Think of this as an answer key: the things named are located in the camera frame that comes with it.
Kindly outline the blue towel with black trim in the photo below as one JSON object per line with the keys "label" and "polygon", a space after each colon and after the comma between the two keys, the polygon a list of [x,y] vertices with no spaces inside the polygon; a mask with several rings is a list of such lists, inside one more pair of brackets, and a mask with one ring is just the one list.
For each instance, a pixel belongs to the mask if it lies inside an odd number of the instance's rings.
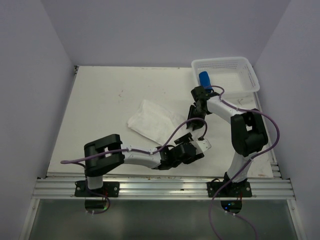
{"label": "blue towel with black trim", "polygon": [[211,91],[212,88],[212,84],[211,84],[211,80],[209,77],[209,74],[207,71],[202,71],[198,74],[198,78],[199,78],[199,84],[204,87],[204,89],[209,92]]}

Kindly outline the white towel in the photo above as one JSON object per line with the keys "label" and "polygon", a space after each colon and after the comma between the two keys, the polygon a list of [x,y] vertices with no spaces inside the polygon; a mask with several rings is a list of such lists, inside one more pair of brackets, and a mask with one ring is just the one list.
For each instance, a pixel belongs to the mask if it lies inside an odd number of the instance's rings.
{"label": "white towel", "polygon": [[127,121],[127,126],[138,134],[164,145],[185,120],[184,116],[144,99]]}

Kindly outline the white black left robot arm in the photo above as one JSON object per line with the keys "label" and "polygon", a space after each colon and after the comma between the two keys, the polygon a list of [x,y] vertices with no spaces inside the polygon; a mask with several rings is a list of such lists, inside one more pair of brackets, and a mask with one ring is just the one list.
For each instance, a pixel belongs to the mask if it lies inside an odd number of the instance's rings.
{"label": "white black left robot arm", "polygon": [[103,175],[120,165],[139,165],[152,170],[170,170],[203,158],[211,148],[203,137],[193,140],[191,133],[174,141],[175,145],[137,149],[125,145],[118,134],[111,134],[84,145],[86,190],[92,196],[103,193]]}

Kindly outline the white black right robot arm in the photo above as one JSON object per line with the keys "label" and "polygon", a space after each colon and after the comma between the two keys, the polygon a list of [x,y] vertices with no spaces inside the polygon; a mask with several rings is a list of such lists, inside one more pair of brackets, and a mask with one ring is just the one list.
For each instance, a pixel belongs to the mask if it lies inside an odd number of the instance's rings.
{"label": "white black right robot arm", "polygon": [[223,192],[235,196],[240,190],[240,182],[248,177],[251,157],[259,153],[268,143],[268,136],[262,116],[256,109],[240,109],[224,100],[213,89],[206,90],[197,86],[191,90],[194,103],[189,108],[188,119],[198,118],[186,124],[193,131],[203,127],[207,115],[215,114],[230,124],[231,143],[235,150],[227,181],[223,183]]}

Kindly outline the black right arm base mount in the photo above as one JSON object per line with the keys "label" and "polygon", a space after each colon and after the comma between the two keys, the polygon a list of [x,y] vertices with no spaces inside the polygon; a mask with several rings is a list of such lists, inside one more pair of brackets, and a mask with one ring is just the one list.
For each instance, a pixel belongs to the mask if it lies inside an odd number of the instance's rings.
{"label": "black right arm base mount", "polygon": [[[215,178],[206,183],[208,197],[212,198],[216,192],[226,183]],[[241,182],[231,182],[218,192],[216,198],[251,198],[253,196],[251,185],[247,179]]]}

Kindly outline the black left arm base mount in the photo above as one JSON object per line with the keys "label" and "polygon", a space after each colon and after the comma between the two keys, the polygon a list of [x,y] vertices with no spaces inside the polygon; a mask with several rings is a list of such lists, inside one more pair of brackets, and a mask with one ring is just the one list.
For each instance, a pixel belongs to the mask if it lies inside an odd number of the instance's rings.
{"label": "black left arm base mount", "polygon": [[75,182],[74,196],[81,198],[117,198],[119,196],[119,191],[120,183],[117,181],[104,181],[101,188],[90,190],[86,180],[79,180]]}

